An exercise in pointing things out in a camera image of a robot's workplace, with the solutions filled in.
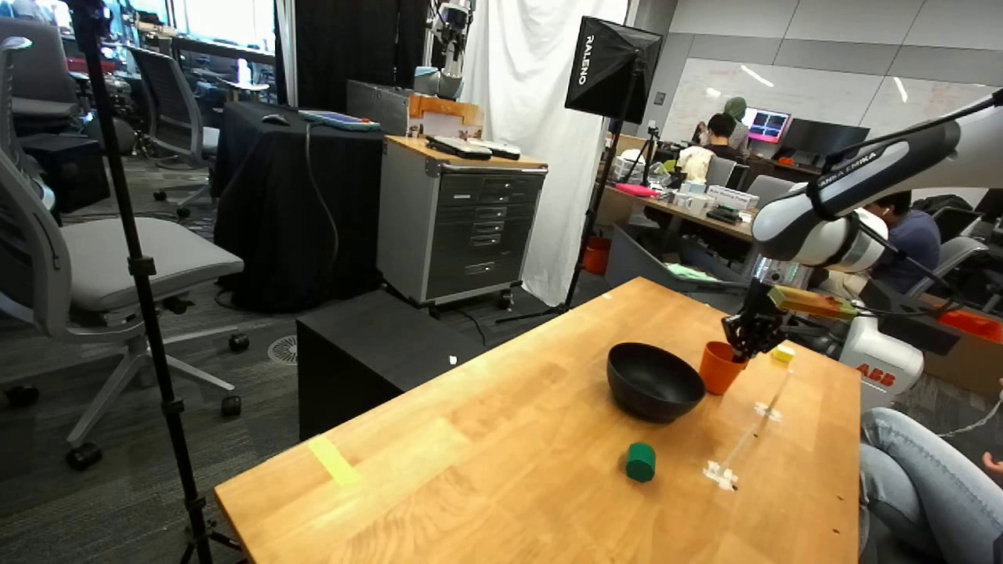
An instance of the gray cabinet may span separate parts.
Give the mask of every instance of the gray cabinet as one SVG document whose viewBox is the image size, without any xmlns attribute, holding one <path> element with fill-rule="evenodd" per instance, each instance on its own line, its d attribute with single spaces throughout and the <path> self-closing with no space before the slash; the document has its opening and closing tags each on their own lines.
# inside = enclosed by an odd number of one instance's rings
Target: gray cabinet
<svg viewBox="0 0 1003 564">
<path fill-rule="evenodd" d="M 418 304 L 509 291 L 522 283 L 542 162 L 458 160 L 389 137 L 380 188 L 380 272 Z"/>
</svg>

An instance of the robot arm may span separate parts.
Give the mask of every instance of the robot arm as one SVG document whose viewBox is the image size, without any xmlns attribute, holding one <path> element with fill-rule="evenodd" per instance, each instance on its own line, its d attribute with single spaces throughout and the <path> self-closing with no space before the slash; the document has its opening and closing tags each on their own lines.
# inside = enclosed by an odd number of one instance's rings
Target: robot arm
<svg viewBox="0 0 1003 564">
<path fill-rule="evenodd" d="M 753 239 L 765 261 L 869 272 L 884 253 L 886 226 L 860 207 L 920 184 L 1003 188 L 1003 91 L 869 141 L 838 172 L 767 202 L 753 218 Z M 785 343 L 786 313 L 770 304 L 765 272 L 756 272 L 743 307 L 723 318 L 741 361 Z"/>
</svg>

